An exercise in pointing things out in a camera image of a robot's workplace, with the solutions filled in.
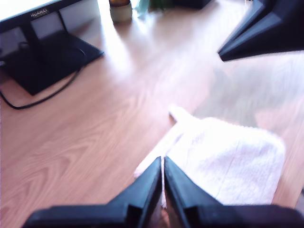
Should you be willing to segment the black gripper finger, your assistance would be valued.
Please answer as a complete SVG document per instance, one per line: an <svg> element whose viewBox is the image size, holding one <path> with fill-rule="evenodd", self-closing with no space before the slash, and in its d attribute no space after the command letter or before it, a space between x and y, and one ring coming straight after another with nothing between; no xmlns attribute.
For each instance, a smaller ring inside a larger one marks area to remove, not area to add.
<svg viewBox="0 0 304 228"><path fill-rule="evenodd" d="M216 199L197 186L172 159L164 158L165 190L183 228L224 228Z"/></svg>
<svg viewBox="0 0 304 228"><path fill-rule="evenodd" d="M162 192L161 162L161 157L157 157L131 185L109 201L109 206L123 209L124 220L119 227L148 227Z"/></svg>
<svg viewBox="0 0 304 228"><path fill-rule="evenodd" d="M301 51L304 48L302 0L254 0L247 14L219 49L222 61Z"/></svg>

